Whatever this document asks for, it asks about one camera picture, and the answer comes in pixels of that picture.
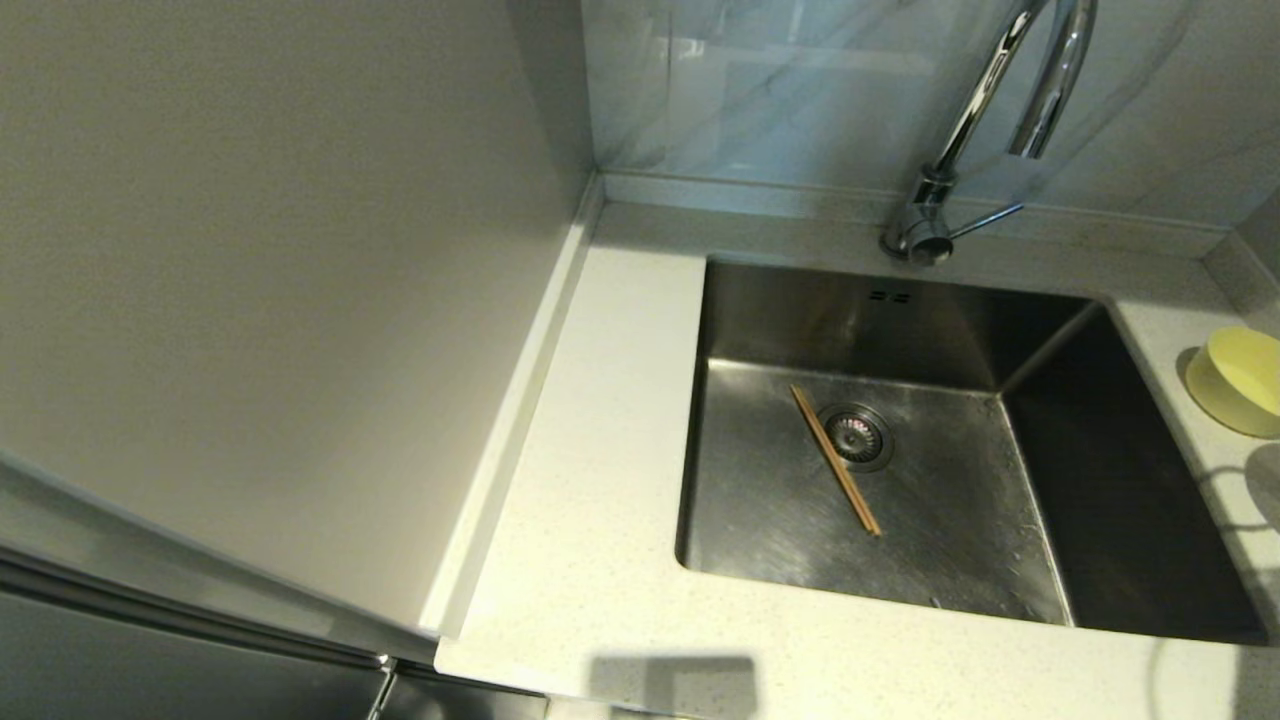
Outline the round metal drain strainer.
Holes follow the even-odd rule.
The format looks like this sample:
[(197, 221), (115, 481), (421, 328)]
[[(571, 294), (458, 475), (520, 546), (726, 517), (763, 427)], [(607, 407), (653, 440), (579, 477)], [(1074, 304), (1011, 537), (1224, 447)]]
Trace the round metal drain strainer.
[(865, 404), (831, 404), (818, 419), (836, 454), (855, 473), (879, 471), (890, 465), (896, 437), (883, 415)]

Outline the chrome gooseneck kitchen faucet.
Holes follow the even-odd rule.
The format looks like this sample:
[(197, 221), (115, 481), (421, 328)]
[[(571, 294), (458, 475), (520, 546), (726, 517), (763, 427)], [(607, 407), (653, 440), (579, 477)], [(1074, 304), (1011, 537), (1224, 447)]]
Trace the chrome gooseneck kitchen faucet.
[(1065, 113), (1089, 51), (1100, 0), (1015, 0), (1002, 29), (966, 92), (941, 150), (922, 165), (904, 205), (879, 237), (891, 258), (914, 266), (936, 266), (954, 255), (963, 236), (1020, 213), (1023, 202), (978, 217), (952, 228), (945, 206), (957, 181), (957, 165), (1033, 24), (1053, 4), (1053, 31), (1039, 74), (1007, 146), (1007, 154), (1037, 159), (1044, 154)]

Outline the stainless steel sink basin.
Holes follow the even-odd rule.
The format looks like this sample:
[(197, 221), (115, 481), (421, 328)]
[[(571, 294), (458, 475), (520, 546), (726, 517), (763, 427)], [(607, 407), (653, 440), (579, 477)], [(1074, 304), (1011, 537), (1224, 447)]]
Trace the stainless steel sink basin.
[[(896, 450), (855, 473), (818, 413)], [(712, 260), (677, 561), (1062, 626), (1280, 644), (1094, 299)]]

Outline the dark grey cabinet front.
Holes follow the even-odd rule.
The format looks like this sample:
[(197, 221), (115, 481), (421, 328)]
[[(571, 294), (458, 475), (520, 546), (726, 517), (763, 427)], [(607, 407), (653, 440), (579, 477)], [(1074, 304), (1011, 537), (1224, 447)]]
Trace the dark grey cabinet front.
[[(0, 720), (365, 720), (379, 657), (0, 548)], [(549, 707), (399, 660), (381, 720), (547, 720)]]

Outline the tall beige cabinet panel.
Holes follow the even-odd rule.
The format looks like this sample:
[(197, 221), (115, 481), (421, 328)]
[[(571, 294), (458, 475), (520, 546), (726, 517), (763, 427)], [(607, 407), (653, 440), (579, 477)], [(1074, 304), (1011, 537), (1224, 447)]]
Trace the tall beige cabinet panel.
[(602, 206), (582, 0), (0, 0), (0, 464), (456, 638)]

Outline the yellow plastic bowl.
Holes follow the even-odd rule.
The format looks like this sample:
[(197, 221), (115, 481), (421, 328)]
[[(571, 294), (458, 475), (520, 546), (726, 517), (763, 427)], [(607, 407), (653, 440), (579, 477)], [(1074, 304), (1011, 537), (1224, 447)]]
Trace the yellow plastic bowl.
[(1280, 439), (1280, 340), (1244, 325), (1219, 328), (1193, 354), (1185, 382), (1216, 421), (1244, 436)]

